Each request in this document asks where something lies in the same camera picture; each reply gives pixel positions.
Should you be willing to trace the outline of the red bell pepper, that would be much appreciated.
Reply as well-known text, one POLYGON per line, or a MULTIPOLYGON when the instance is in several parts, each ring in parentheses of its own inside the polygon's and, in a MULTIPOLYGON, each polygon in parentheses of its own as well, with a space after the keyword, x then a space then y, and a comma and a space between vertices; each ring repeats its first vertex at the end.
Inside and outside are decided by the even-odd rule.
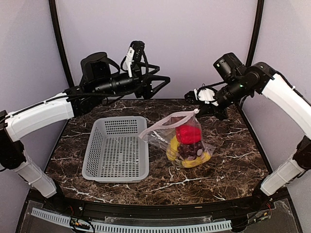
POLYGON ((201 141, 202 131, 198 127, 191 125, 181 125, 175 128, 176 138, 182 144, 194 144, 201 141))

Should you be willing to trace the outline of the clear zip top bag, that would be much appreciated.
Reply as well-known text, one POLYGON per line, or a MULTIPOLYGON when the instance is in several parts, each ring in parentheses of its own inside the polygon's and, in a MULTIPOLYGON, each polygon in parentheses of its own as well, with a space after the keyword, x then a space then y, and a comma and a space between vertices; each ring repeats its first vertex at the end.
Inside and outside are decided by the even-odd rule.
POLYGON ((142 131, 139 138, 163 149, 174 166, 193 168, 212 158, 215 148, 204 142, 198 109, 175 112, 142 131))

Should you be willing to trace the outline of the dark red grape bunch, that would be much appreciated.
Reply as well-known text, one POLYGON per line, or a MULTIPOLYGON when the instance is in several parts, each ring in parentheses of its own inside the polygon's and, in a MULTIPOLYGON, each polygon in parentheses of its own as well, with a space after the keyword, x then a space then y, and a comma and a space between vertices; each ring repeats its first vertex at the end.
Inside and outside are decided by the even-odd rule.
POLYGON ((197 142, 192 144, 180 144, 177 150, 179 155, 186 159, 188 157, 201 156, 205 148, 201 142, 197 142))

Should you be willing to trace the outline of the yellow squash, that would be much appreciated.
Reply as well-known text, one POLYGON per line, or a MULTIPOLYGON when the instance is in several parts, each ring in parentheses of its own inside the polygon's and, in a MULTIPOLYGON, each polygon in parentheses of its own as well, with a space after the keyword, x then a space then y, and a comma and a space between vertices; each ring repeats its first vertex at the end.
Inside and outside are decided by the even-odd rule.
POLYGON ((192 168, 201 165, 211 159, 211 155, 208 152, 203 152, 201 156, 196 157, 194 160, 184 160, 182 161, 182 167, 192 168))
POLYGON ((180 142, 177 140, 177 137, 174 136, 169 145, 167 146, 166 155, 170 161, 175 161, 178 158, 178 147, 180 146, 180 142))

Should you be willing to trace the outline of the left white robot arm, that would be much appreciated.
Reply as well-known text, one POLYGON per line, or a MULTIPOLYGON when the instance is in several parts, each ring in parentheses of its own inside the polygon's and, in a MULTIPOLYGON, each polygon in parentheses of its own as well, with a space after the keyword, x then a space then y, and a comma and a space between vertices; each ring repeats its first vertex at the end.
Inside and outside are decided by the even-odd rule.
POLYGON ((160 76, 160 68, 147 62, 134 62, 127 69, 111 60, 82 62, 82 79, 56 96, 8 113, 0 113, 0 164, 18 174, 35 188, 56 211, 70 209, 61 187, 29 157, 21 138, 62 120, 88 114, 104 99, 116 100, 130 94, 150 99, 166 86, 170 77, 160 76))

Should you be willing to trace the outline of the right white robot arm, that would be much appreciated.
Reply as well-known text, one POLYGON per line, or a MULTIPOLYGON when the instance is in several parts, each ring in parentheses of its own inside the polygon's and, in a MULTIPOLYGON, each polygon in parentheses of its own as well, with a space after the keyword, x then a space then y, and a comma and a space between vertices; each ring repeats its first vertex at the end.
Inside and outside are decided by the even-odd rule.
POLYGON ((226 86, 216 91, 212 85, 195 91, 204 103, 201 113, 217 114, 234 102, 255 93, 265 96, 282 109, 303 131, 295 152, 277 170, 258 183, 248 207, 259 210, 277 190, 301 177, 311 168, 311 104, 278 71, 263 62, 233 69, 224 61, 215 63, 226 86))

